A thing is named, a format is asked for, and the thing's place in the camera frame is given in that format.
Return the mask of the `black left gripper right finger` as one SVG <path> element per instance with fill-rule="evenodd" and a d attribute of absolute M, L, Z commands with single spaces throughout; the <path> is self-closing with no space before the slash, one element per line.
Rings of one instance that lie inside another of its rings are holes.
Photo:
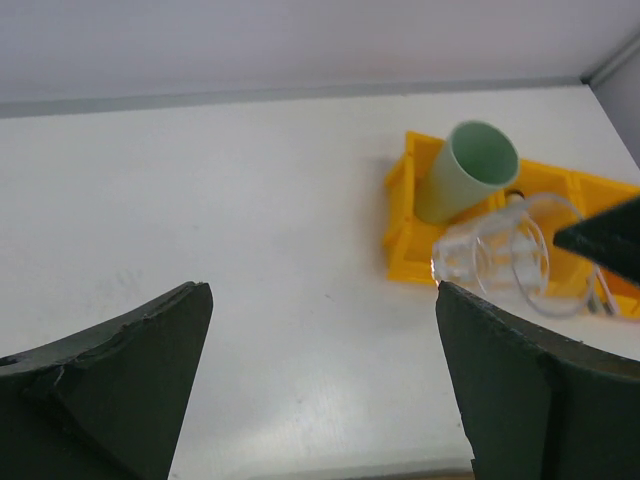
<path fill-rule="evenodd" d="M 476 478 L 638 478 L 638 361 L 448 282 L 436 317 Z"/>

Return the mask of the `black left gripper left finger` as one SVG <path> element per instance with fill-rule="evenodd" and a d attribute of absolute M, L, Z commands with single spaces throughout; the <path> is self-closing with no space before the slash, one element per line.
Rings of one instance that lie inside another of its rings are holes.
<path fill-rule="evenodd" d="M 1 360 L 4 479 L 166 479 L 213 312 L 187 282 Z"/>

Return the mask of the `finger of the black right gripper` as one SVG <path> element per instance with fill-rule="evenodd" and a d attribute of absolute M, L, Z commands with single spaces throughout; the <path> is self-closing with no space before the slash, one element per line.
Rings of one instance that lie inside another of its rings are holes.
<path fill-rule="evenodd" d="M 557 231 L 553 244 L 639 286 L 639 197 Z"/>

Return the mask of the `clear glass tumbler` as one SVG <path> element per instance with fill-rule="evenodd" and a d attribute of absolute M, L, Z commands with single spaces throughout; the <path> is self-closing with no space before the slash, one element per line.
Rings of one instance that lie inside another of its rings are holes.
<path fill-rule="evenodd" d="M 538 314 L 551 318 L 577 315 L 587 309 L 594 293 L 579 306 L 566 302 L 537 304 L 516 284 L 510 270 L 514 256 L 507 252 L 508 228 L 515 216 L 498 210 L 448 228 L 432 247 L 432 276 L 436 283 L 449 282 L 482 298 L 503 305 L 526 304 Z"/>

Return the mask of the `green plastic cup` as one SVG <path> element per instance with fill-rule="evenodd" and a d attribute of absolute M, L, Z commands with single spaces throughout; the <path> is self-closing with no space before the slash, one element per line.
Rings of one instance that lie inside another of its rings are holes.
<path fill-rule="evenodd" d="M 510 186 L 520 172 L 520 155 L 497 127 L 477 120 L 454 127 L 416 187 L 414 214 L 443 224 Z"/>

